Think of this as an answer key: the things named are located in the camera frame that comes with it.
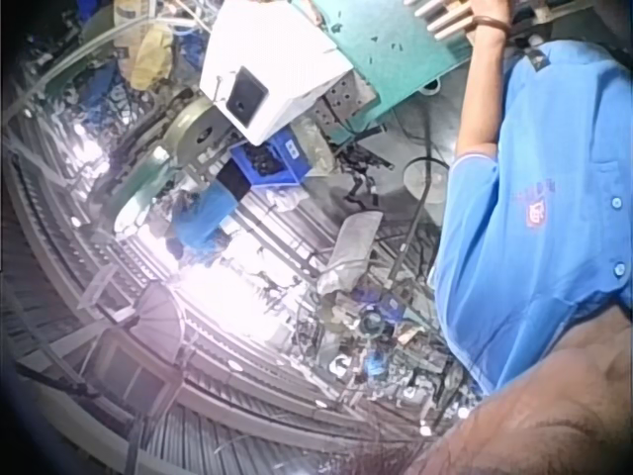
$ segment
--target person in blue shirt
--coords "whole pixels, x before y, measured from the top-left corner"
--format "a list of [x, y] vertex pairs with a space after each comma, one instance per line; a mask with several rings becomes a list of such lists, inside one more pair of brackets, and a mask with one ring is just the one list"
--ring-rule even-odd
[[218, 176], [202, 193], [180, 192], [172, 208], [171, 227], [166, 245], [180, 260], [185, 247], [199, 253], [216, 253], [226, 241], [220, 223], [237, 209], [250, 190], [250, 182], [233, 160], [220, 170]]
[[510, 1], [471, 4], [433, 284], [488, 397], [407, 475], [633, 473], [630, 71], [558, 41], [504, 74]]

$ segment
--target forearm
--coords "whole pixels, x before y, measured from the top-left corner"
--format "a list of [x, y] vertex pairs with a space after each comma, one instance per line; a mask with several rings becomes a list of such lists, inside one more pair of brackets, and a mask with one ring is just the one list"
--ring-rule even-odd
[[457, 155], [468, 151], [497, 154], [504, 46], [503, 31], [478, 27], [457, 138]]

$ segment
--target shirt button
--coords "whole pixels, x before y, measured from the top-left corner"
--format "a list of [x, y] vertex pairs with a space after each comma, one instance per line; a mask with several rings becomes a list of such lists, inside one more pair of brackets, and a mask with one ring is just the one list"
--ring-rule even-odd
[[624, 265], [623, 262], [619, 262], [618, 264], [615, 265], [615, 267], [613, 268], [613, 273], [617, 276], [617, 277], [622, 277], [624, 275], [624, 273], [626, 272], [626, 265]]

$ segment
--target blue polo shirt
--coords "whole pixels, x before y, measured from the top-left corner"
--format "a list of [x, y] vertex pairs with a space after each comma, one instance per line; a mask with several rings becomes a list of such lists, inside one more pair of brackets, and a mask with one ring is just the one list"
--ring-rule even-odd
[[238, 205], [235, 197], [216, 180], [189, 208], [174, 211], [171, 220], [174, 231], [186, 246], [200, 251], [211, 251], [215, 248], [214, 231]]
[[599, 47], [540, 49], [549, 66], [506, 79], [497, 157], [449, 174], [436, 305], [488, 393], [609, 301], [631, 308], [631, 76]]

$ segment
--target blue plastic crate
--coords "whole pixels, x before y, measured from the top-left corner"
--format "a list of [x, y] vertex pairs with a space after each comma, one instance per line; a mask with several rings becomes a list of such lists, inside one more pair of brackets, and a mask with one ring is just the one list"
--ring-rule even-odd
[[243, 146], [236, 146], [230, 151], [233, 160], [246, 175], [253, 188], [299, 185], [304, 181], [306, 174], [311, 170], [310, 163], [290, 127], [285, 127], [279, 131], [264, 145], [277, 159], [284, 163], [285, 170], [261, 176], [251, 165]]

